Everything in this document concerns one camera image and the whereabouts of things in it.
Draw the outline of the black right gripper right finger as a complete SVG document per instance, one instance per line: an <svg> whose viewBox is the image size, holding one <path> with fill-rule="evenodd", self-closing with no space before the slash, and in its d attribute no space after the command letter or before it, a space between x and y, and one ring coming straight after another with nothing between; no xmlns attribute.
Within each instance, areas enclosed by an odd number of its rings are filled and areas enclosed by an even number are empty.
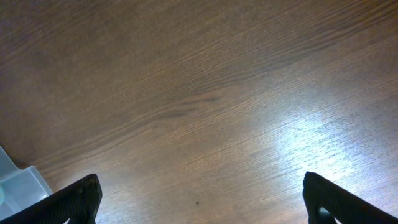
<svg viewBox="0 0 398 224"><path fill-rule="evenodd" d="M303 199L310 224L397 223L396 217L314 172L305 174Z"/></svg>

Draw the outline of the clear plastic storage bin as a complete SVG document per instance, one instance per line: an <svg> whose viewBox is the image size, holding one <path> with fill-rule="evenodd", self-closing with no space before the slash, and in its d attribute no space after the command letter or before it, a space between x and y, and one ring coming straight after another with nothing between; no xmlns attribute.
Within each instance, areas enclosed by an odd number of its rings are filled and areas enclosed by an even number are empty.
<svg viewBox="0 0 398 224"><path fill-rule="evenodd" d="M1 147L1 216L4 220L53 194L35 166L18 168Z"/></svg>

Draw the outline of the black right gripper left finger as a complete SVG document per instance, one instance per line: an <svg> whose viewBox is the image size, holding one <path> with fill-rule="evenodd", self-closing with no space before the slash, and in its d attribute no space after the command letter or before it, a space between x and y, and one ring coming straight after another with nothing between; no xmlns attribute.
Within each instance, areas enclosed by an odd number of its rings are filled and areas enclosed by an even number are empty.
<svg viewBox="0 0 398 224"><path fill-rule="evenodd" d="M89 174L1 224L95 224L102 196L98 176Z"/></svg>

